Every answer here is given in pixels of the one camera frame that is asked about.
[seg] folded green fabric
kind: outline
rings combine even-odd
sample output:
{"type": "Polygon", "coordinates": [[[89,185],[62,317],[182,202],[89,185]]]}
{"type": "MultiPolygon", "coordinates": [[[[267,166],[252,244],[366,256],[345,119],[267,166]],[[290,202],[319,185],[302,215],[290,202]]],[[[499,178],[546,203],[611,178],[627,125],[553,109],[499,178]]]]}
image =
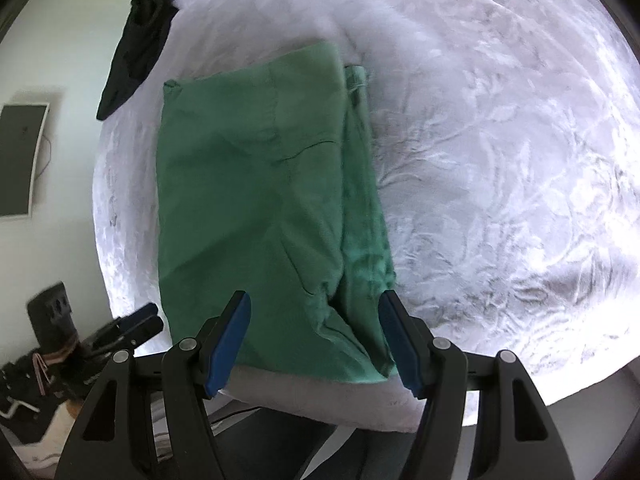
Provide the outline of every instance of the folded green fabric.
{"type": "Polygon", "coordinates": [[[165,84],[158,267],[174,341],[241,289],[252,319],[238,364],[350,383],[395,370],[368,115],[364,69],[329,43],[165,84]]]}

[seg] bed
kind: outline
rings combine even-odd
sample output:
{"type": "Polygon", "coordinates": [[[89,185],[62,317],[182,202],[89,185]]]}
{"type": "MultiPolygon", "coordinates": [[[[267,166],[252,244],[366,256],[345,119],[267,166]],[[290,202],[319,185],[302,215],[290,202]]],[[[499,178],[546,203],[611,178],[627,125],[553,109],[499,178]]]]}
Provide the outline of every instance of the bed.
{"type": "MultiPolygon", "coordinates": [[[[175,0],[158,63],[103,125],[94,174],[115,316],[158,290],[162,83],[317,40],[369,73],[397,292],[465,351],[519,355],[552,403],[640,354],[640,68],[598,0],[175,0]]],[[[171,345],[166,330],[145,345],[171,345]]],[[[226,392],[332,424],[415,431],[397,377],[236,367],[226,392]]],[[[465,423],[474,423],[469,396],[465,423]]]]}

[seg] white bed sheet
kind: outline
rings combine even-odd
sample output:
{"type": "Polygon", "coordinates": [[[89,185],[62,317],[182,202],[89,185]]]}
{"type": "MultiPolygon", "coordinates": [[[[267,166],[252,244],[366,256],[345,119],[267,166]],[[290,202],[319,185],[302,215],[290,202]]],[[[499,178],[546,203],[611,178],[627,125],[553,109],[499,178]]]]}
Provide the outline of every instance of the white bed sheet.
{"type": "MultiPolygon", "coordinates": [[[[158,63],[100,138],[95,232],[114,315],[161,304],[162,83],[323,39],[370,75],[378,187],[412,315],[465,351],[512,349],[548,403],[640,354],[640,70],[598,0],[176,3],[158,63]]],[[[169,344],[165,332],[145,351],[169,344]]],[[[422,409],[398,378],[236,367],[227,391],[377,430],[414,430],[422,409]]],[[[470,397],[466,423],[476,411],[470,397]]]]}

